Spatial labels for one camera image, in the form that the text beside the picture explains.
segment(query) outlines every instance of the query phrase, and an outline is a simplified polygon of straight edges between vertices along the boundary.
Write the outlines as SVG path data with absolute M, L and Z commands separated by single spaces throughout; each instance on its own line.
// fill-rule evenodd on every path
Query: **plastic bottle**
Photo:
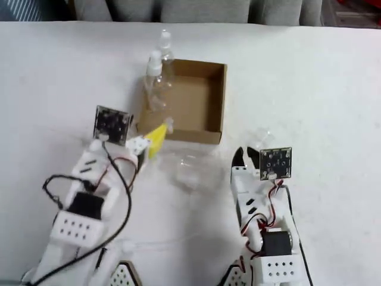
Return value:
M 163 91 L 166 84 L 161 75 L 162 67 L 161 52 L 158 50 L 152 51 L 144 78 L 144 88 L 152 111 L 163 110 L 166 107 L 163 101 Z
M 159 49 L 161 51 L 161 60 L 163 62 L 163 77 L 168 88 L 172 87 L 174 72 L 174 56 L 171 50 L 171 33 L 163 30 L 159 40 Z

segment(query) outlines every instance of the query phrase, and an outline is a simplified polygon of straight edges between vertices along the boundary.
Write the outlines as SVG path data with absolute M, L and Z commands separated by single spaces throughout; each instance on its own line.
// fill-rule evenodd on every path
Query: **white tabletop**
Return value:
M 380 285 L 381 32 L 250 24 L 0 23 L 0 278 L 38 263 L 56 212 L 42 183 L 74 166 L 96 105 L 136 110 L 163 28 L 177 58 L 228 65 L 213 150 L 226 178 L 216 192 L 189 194 L 158 158 L 146 169 L 153 178 L 137 179 L 123 237 L 140 243 L 132 260 L 143 284 L 219 281 L 244 241 L 232 155 L 247 132 L 269 128 L 271 147 L 293 147 L 287 184 L 315 285 Z

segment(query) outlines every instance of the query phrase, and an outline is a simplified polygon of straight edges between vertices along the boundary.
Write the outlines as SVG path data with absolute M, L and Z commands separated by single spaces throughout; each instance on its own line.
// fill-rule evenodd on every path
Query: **electrical wire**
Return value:
M 291 202 L 291 194 L 290 194 L 290 190 L 288 188 L 287 185 L 281 185 L 279 186 L 279 188 L 284 188 L 286 189 L 286 193 L 287 193 L 287 199 L 288 199 L 288 206 L 290 208 L 290 213 L 291 213 L 291 217 L 292 217 L 292 220 L 293 220 L 293 224 L 295 225 L 295 228 L 296 228 L 296 223 L 295 223 L 295 218 L 293 217 L 293 213 L 292 213 L 292 202 Z M 302 241 L 300 239 L 300 235 L 299 235 L 299 247 L 300 247 L 300 251 L 302 253 L 302 257 L 303 257 L 303 262 L 304 262 L 304 267 L 305 267 L 305 271 L 307 273 L 307 277 L 308 277 L 308 282 L 310 283 L 310 286 L 314 286 L 313 282 L 312 282 L 312 278 L 311 278 L 311 274 L 310 274 L 310 270 L 308 268 L 308 263 L 307 263 L 307 259 L 305 258 L 305 253 L 304 253 L 304 249 L 303 249 L 303 245 L 302 245 Z
M 131 183 L 129 185 L 129 188 L 130 188 L 132 186 L 133 181 L 135 180 L 136 174 L 138 173 L 138 168 L 136 167 L 135 163 L 132 162 L 132 160 L 130 160 L 128 158 L 116 157 L 116 158 L 113 159 L 114 162 L 117 161 L 117 160 L 123 160 L 123 161 L 129 162 L 129 163 L 131 163 L 135 167 L 135 172 L 134 172 L 134 175 L 132 177 Z M 104 170 L 103 174 L 99 177 L 98 182 L 96 183 L 96 187 L 95 188 L 99 187 L 99 185 L 101 184 L 101 181 L 103 180 L 104 176 L 107 174 L 109 167 L 110 167 L 110 165 L 107 166 L 107 168 Z
M 274 191 L 275 191 L 275 193 L 278 192 L 279 187 L 283 184 L 283 180 L 278 181 L 278 183 L 275 183 L 275 181 L 273 181 L 273 183 L 274 183 L 274 186 L 268 192 L 268 199 L 270 200 L 270 208 L 271 208 L 273 220 L 266 226 L 268 228 L 272 228 L 275 224 L 275 221 L 276 221 L 276 213 L 275 213 L 275 208 L 274 208 L 273 202 L 271 200 L 271 195 L 272 195 L 272 192 L 274 192 Z
M 84 179 L 77 178 L 77 177 L 74 177 L 74 176 L 62 175 L 62 174 L 55 174 L 55 175 L 50 176 L 48 179 L 46 179 L 45 183 L 43 183 L 42 189 L 46 192 L 48 197 L 58 206 L 58 208 L 60 210 L 62 210 L 64 208 L 64 205 L 61 202 L 60 197 L 57 196 L 57 195 L 53 195 L 51 193 L 51 191 L 48 190 L 49 183 L 51 181 L 53 181 L 54 179 L 59 179 L 59 178 L 61 178 L 61 179 L 68 179 L 68 180 L 71 180 L 71 181 L 81 182 L 83 184 L 83 186 L 85 187 L 85 189 L 87 189 L 88 191 L 93 191 L 94 190 L 94 185 L 92 183 L 90 183 L 89 180 L 84 180 Z
M 265 225 L 268 225 L 268 221 L 267 221 L 267 217 L 262 214 L 262 213 L 256 213 L 254 214 L 252 217 L 250 217 L 250 219 L 248 220 L 248 222 L 243 226 L 243 228 L 241 229 L 241 235 L 245 235 L 246 231 L 248 230 L 249 228 L 249 224 L 250 222 L 253 220 L 253 218 L 255 218 L 256 216 L 262 216 L 264 218 L 264 221 L 265 221 Z
M 112 234 L 112 236 L 110 236 L 107 240 L 105 240 L 103 243 L 101 243 L 99 246 L 93 248 L 92 250 L 90 250 L 89 252 L 85 253 L 84 255 L 82 256 L 79 256 L 75 259 L 73 259 L 72 261 L 69 261 L 68 263 L 65 263 L 63 264 L 62 266 L 50 271 L 49 273 L 47 273 L 46 275 L 44 275 L 43 277 L 41 277 L 40 279 L 38 279 L 35 283 L 32 283 L 30 284 L 31 286 L 38 286 L 39 284 L 43 283 L 45 280 L 47 280 L 48 278 L 50 278 L 51 276 L 55 275 L 56 273 L 76 264 L 77 262 L 80 262 L 81 260 L 87 258 L 88 256 L 90 256 L 91 254 L 97 252 L 98 250 L 104 248 L 106 245 L 108 245 L 112 240 L 114 240 L 114 238 L 123 230 L 123 228 L 126 226 L 129 218 L 130 218 L 130 214 L 131 214 L 131 207 L 132 207 L 132 198 L 131 198 L 131 193 L 130 193 L 130 190 L 129 190 L 129 186 L 127 186 L 127 183 L 126 183 L 126 180 L 124 180 L 118 166 L 115 164 L 114 160 L 111 158 L 109 152 L 107 151 L 106 149 L 106 146 L 105 146 L 105 142 L 102 143 L 102 147 L 103 149 L 105 150 L 105 152 L 107 153 L 107 158 L 109 159 L 110 161 L 110 164 L 114 167 L 115 171 L 118 173 L 123 185 L 124 185 L 124 188 L 126 189 L 126 194 L 127 194 L 127 198 L 128 198 L 128 209 L 127 209 L 127 214 L 126 214 L 126 217 L 124 218 L 124 221 L 123 223 L 121 224 L 121 226 L 118 228 L 118 230 L 115 231 L 114 234 Z

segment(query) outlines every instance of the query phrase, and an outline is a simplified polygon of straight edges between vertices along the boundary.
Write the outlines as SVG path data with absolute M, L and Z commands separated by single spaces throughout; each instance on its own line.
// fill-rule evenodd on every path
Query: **black wire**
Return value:
M 54 179 L 58 179 L 58 178 L 61 178 L 61 179 L 68 179 L 68 180 L 72 180 L 72 181 L 79 181 L 83 184 L 83 186 L 85 187 L 86 190 L 88 191 L 91 191 L 92 188 L 94 188 L 94 185 L 92 185 L 90 183 L 90 181 L 88 180 L 84 180 L 84 179 L 81 179 L 81 178 L 77 178 L 77 177 L 74 177 L 74 176 L 69 176 L 69 175 L 62 175 L 62 174 L 56 174 L 56 175 L 52 175 L 50 176 L 48 179 L 46 179 L 45 183 L 43 183 L 42 185 L 42 189 L 46 192 L 46 194 L 48 195 L 48 197 L 58 206 L 58 208 L 60 210 L 62 210 L 64 208 L 64 205 L 62 204 L 59 196 L 57 195 L 53 195 L 51 193 L 51 191 L 48 190 L 48 184 L 53 181 Z
M 103 149 L 106 151 L 107 153 L 107 158 L 108 160 L 110 161 L 111 165 L 114 167 L 115 171 L 118 173 L 123 185 L 124 185 L 124 188 L 126 189 L 126 194 L 127 194 L 127 198 L 128 198 L 128 202 L 129 202 L 129 206 L 128 206 L 128 209 L 127 209 L 127 214 L 126 214 L 126 217 L 124 218 L 124 221 L 123 223 L 121 224 L 121 226 L 118 228 L 117 231 L 115 231 L 115 233 L 110 236 L 106 241 L 104 241 L 102 244 L 100 244 L 99 246 L 95 247 L 94 249 L 92 249 L 91 251 L 85 253 L 84 255 L 80 256 L 80 257 L 77 257 L 75 259 L 73 259 L 72 261 L 69 261 L 68 263 L 65 263 L 63 264 L 62 266 L 50 271 L 49 273 L 47 273 L 46 275 L 44 275 L 43 277 L 41 277 L 40 279 L 38 279 L 35 283 L 32 283 L 31 286 L 37 286 L 41 283 L 43 283 L 45 280 L 47 280 L 48 278 L 50 278 L 51 276 L 55 275 L 56 273 L 64 270 L 65 268 L 68 268 L 69 266 L 72 266 L 74 265 L 75 263 L 77 262 L 80 262 L 81 260 L 87 258 L 88 256 L 90 256 L 91 254 L 97 252 L 98 250 L 104 248 L 107 244 L 109 244 L 122 230 L 123 228 L 126 226 L 128 220 L 129 220 L 129 217 L 130 217 L 130 214 L 131 214 L 131 206 L 132 206 L 132 199 L 131 199 L 131 193 L 130 193 L 130 190 L 129 190 L 129 187 L 127 186 L 127 183 L 126 183 L 126 180 L 124 180 L 122 174 L 120 173 L 119 171 L 119 168 L 118 166 L 114 163 L 113 159 L 111 158 L 109 152 L 107 151 L 106 149 L 106 146 L 103 142 L 102 144 L 103 146 Z
M 287 199 L 288 199 L 288 206 L 290 208 L 290 212 L 291 212 L 293 223 L 294 223 L 294 225 L 296 227 L 295 218 L 293 217 L 293 213 L 292 213 L 292 202 L 291 202 L 290 190 L 289 190 L 287 185 L 281 185 L 279 187 L 286 189 Z M 305 258 L 305 253 L 304 253 L 304 249 L 303 249 L 303 245 L 302 245 L 302 241 L 300 239 L 300 236 L 299 236 L 299 246 L 300 246 L 300 251 L 302 253 L 302 257 L 303 257 L 303 261 L 304 261 L 304 267 L 305 267 L 305 271 L 307 273 L 308 281 L 310 282 L 310 286 L 314 286 L 314 284 L 312 283 L 312 278 L 311 278 L 310 270 L 308 268 L 307 259 Z

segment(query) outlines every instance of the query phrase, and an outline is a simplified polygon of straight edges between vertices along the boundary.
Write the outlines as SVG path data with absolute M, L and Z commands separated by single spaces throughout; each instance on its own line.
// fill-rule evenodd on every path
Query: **open cardboard box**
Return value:
M 220 143 L 222 136 L 227 66 L 203 61 L 175 60 L 173 86 L 164 95 L 167 108 L 149 110 L 146 95 L 140 113 L 138 131 L 147 133 L 174 120 L 173 133 L 167 139 Z

